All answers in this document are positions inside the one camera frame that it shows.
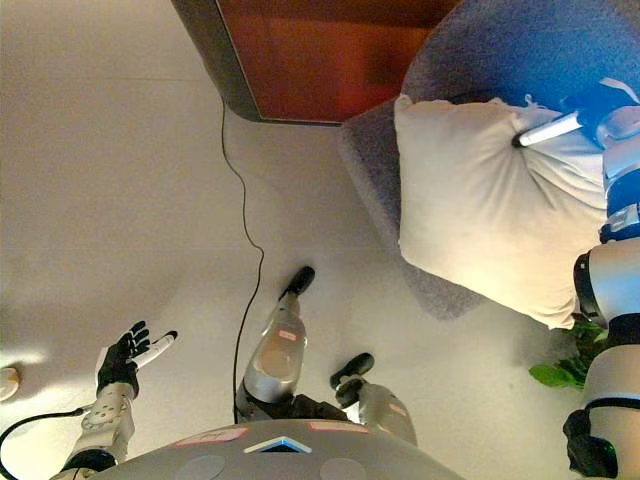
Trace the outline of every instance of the humanoid robot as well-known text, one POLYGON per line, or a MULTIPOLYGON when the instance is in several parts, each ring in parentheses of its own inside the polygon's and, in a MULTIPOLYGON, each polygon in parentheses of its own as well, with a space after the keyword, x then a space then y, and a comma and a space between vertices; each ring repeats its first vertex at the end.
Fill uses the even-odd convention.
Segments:
MULTIPOLYGON (((573 470, 587 478, 640 479, 640 101, 602 86, 574 97, 571 113, 514 144, 583 127, 604 149, 608 220, 602 244, 576 261, 574 279, 582 313, 609 331, 608 348, 591 365, 582 408, 564 432, 573 470)), ((304 267, 279 298, 237 389, 235 424, 125 462, 136 372, 175 338, 170 332, 150 344, 144 324, 134 325, 106 352, 96 402, 84 409, 82 435, 52 480, 459 479, 417 448, 405 405, 363 378, 371 355, 359 355, 330 379, 343 409, 359 402, 359 423, 295 395, 307 341, 298 297, 313 276, 304 267)))

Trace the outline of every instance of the gray fabric upholstery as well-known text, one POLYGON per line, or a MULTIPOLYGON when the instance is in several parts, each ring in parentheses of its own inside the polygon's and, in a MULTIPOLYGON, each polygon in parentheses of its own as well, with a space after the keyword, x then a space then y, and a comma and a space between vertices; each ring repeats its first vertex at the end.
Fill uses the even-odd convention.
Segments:
MULTIPOLYGON (((455 103, 524 92, 551 107, 604 76, 640 91, 638 0, 467 0, 426 40, 404 80, 414 101, 455 103)), ((404 262, 397 246, 400 177, 393 102, 345 122, 340 151, 385 247, 422 306, 457 318, 484 297, 404 262)))
POLYGON ((467 0, 427 39, 402 91, 420 101, 507 88, 555 107, 605 76, 640 90, 639 69, 638 0, 467 0))

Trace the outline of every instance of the pink label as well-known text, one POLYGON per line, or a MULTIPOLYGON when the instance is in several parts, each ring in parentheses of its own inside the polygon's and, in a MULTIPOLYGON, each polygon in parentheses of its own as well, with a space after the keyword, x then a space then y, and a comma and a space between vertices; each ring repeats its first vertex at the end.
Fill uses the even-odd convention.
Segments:
POLYGON ((193 437, 185 438, 177 443, 174 447, 186 447, 188 445, 200 445, 203 443, 225 443, 232 442, 249 431, 248 428, 228 428, 225 430, 213 430, 211 432, 199 433, 193 437))
POLYGON ((289 340, 291 342, 295 342, 296 339, 298 338, 295 333, 287 332, 286 330, 280 330, 278 332, 278 336, 282 337, 282 338, 284 338, 286 340, 289 340))
POLYGON ((406 411, 404 411, 404 410, 403 410, 402 408, 400 408, 399 406, 394 405, 393 403, 390 403, 390 404, 389 404, 389 408, 390 408, 391 410, 393 410, 394 412, 399 413, 399 414, 400 414, 400 415, 402 415, 403 417, 406 417, 406 416, 407 416, 407 412, 406 412, 406 411))
POLYGON ((317 432, 369 433, 366 427, 348 422, 309 422, 309 428, 317 432))

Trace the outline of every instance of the pillow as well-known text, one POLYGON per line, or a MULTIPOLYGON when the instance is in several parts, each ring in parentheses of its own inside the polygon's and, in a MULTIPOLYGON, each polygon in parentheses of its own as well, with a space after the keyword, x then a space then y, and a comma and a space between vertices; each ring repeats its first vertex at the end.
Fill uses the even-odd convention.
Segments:
POLYGON ((571 328, 573 265, 606 216, 601 152, 579 132, 517 149, 559 114, 499 100, 395 102, 405 260, 531 316, 571 328))

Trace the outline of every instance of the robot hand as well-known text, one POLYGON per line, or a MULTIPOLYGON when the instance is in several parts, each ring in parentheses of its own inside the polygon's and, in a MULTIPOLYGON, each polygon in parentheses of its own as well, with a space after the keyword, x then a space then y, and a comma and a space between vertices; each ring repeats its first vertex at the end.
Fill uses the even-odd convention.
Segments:
POLYGON ((128 383, 138 396, 137 372, 164 352, 178 334, 175 330, 167 332, 161 338, 151 343, 149 330, 144 321, 138 322, 127 330, 120 339, 108 349, 103 349, 98 359, 96 377, 97 393, 112 383, 128 383))

